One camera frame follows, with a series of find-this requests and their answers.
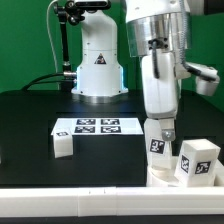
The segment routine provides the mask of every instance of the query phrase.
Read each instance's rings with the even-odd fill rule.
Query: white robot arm
[[[148,162],[170,169],[179,79],[194,74],[197,92],[212,95],[219,77],[214,68],[185,61],[190,15],[187,0],[126,0],[123,4],[127,11],[130,54],[141,57],[144,103],[149,118],[145,123]]]

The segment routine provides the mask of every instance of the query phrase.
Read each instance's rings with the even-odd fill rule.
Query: black tabletop surface
[[[146,119],[141,91],[110,104],[76,101],[59,91],[9,91],[0,94],[0,188],[145,186],[144,135],[73,136],[74,155],[55,159],[51,131],[58,118]],[[177,155],[185,139],[206,138],[221,147],[224,114],[195,93],[182,91],[176,119]],[[0,219],[29,223],[223,223],[223,216],[140,216]]]

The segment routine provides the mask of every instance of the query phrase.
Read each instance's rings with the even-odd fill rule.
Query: black cable
[[[33,81],[31,81],[27,85],[25,85],[21,90],[26,91],[27,90],[27,86],[31,86],[33,83],[36,83],[36,82],[41,81],[43,79],[52,78],[52,77],[58,77],[58,76],[64,76],[64,74],[63,73],[55,73],[55,74],[43,75],[43,76],[41,76],[39,78],[34,79]]]
[[[58,80],[58,81],[44,81],[44,82],[34,82],[30,83],[22,88],[23,91],[27,91],[31,86],[38,85],[38,84],[48,84],[48,83],[62,83],[62,82],[68,82],[67,80]]]
[[[154,76],[156,79],[159,79],[159,68],[157,60],[157,41],[152,42],[152,58],[153,58],[153,67],[154,67]]]

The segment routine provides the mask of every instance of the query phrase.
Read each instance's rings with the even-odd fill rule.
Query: warning label
[[[99,57],[95,61],[95,64],[98,64],[98,65],[105,65],[106,64],[106,61],[103,57],[103,54],[99,55]]]

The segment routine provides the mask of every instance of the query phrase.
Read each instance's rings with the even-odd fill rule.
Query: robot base
[[[123,90],[120,94],[114,95],[114,96],[87,96],[82,95],[81,93],[76,92],[75,90],[72,90],[72,98],[74,100],[80,100],[86,103],[113,103],[120,100],[125,100],[128,97],[128,89]]]

